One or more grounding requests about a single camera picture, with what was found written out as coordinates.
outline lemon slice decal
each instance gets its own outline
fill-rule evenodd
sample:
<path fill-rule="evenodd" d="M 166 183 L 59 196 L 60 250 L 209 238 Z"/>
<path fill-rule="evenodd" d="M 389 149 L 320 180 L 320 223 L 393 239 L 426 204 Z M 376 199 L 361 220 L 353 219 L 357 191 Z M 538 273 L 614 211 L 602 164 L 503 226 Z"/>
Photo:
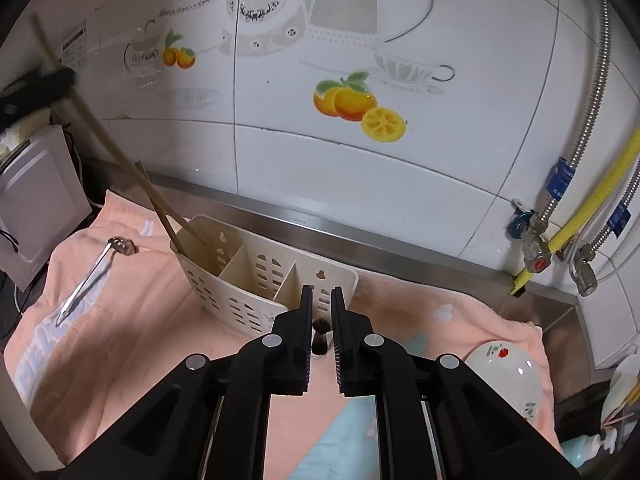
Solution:
<path fill-rule="evenodd" d="M 402 117 L 389 108 L 372 108 L 360 121 L 362 131 L 377 142 L 395 142 L 404 134 L 406 125 Z"/>

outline pink straw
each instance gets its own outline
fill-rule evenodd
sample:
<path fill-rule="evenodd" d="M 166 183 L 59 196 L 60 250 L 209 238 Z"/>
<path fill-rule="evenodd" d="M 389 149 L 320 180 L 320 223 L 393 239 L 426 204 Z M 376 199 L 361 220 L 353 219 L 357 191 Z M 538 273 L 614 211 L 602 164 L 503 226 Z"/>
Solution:
<path fill-rule="evenodd" d="M 609 422 L 605 422 L 603 424 L 603 426 L 611 426 L 612 424 L 615 424 L 616 422 L 620 422 L 621 420 L 625 420 L 626 418 L 629 418 L 630 416 L 634 416 L 635 413 L 629 413 L 628 415 L 625 416 L 621 416 L 620 418 L 614 418 L 613 420 L 610 420 Z"/>

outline white appliance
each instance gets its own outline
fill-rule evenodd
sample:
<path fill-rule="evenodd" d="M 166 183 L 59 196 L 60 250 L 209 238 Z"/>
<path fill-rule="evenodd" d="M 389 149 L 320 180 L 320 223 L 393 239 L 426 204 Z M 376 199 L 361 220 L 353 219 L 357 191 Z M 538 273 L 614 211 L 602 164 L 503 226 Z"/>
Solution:
<path fill-rule="evenodd" d="M 0 173 L 0 269 L 24 290 L 53 249 L 91 212 L 60 126 L 46 126 Z"/>

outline white plastic utensil holder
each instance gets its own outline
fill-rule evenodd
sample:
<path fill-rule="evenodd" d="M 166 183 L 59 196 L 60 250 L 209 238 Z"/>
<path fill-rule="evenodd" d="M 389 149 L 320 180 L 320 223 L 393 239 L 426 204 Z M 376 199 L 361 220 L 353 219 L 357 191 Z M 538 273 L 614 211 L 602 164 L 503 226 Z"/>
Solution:
<path fill-rule="evenodd" d="M 358 273 L 332 260 L 306 253 L 204 215 L 189 224 L 205 246 L 185 229 L 177 232 L 187 258 L 173 243 L 202 306 L 236 332 L 257 337 L 271 332 L 274 318 L 300 306 L 302 286 L 314 292 L 314 319 L 331 319 L 331 290 L 342 287 L 348 307 Z"/>

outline stainless steel counter edge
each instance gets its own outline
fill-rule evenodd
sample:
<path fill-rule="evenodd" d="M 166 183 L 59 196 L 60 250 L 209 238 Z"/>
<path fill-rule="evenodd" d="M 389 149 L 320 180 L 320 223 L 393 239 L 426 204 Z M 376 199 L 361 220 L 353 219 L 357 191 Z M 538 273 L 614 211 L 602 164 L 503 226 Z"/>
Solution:
<path fill-rule="evenodd" d="M 148 197 L 115 164 L 84 159 L 102 186 L 151 208 Z M 399 240 L 157 173 L 151 182 L 186 217 L 206 214 L 281 243 L 361 269 L 409 282 L 463 292 L 505 319 L 542 327 L 556 399 L 564 399 L 607 373 L 596 373 L 591 345 L 575 296 L 529 282 L 519 298 L 509 295 L 513 278 L 453 256 Z M 571 349 L 568 360 L 567 349 Z"/>

